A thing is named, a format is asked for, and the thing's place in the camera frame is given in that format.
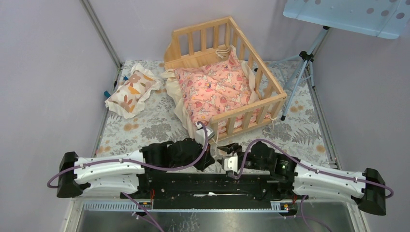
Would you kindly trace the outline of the pink patterned bed cushion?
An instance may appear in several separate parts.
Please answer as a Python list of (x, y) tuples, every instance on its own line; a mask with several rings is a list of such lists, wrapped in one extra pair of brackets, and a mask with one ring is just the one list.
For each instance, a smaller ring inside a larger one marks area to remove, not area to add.
[(174, 114), (194, 138), (197, 122), (207, 125), (212, 116), (259, 101), (255, 91), (256, 78), (244, 60), (239, 60), (233, 46), (218, 49), (222, 60), (199, 68), (168, 69), (167, 94), (174, 100)]

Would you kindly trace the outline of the wooden pet bed frame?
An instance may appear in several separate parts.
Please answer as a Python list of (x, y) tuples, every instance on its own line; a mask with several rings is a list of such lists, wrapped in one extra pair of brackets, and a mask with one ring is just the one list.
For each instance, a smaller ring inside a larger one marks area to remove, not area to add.
[(221, 61), (215, 51), (233, 46), (256, 78), (259, 101), (212, 116), (206, 125), (220, 140), (269, 124), (282, 109), (287, 94), (232, 17), (176, 29), (165, 55), (165, 69), (199, 68)]

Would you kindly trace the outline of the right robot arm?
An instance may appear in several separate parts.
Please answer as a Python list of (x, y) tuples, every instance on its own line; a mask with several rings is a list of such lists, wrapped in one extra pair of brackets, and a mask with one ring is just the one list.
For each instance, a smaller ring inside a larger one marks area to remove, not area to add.
[(238, 143), (217, 149), (227, 154), (219, 161), (229, 177), (238, 180), (244, 169), (268, 171), (278, 183), (276, 192), (284, 199), (335, 199), (354, 203), (363, 212), (384, 216), (386, 199), (393, 195), (375, 169), (353, 172), (321, 167), (286, 154), (266, 139), (252, 141), (246, 150)]

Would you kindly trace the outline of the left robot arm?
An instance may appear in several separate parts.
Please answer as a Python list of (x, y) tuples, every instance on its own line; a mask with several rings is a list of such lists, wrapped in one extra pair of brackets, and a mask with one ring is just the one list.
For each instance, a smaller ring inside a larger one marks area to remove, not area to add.
[(67, 152), (59, 172), (46, 185), (57, 190), (58, 198), (75, 198), (89, 192), (124, 192), (143, 199), (149, 195), (150, 186), (139, 180), (139, 175), (192, 168), (204, 171), (215, 163), (210, 152), (210, 140), (215, 132), (202, 122), (197, 126), (194, 138), (152, 143), (121, 155), (82, 158), (75, 152)]

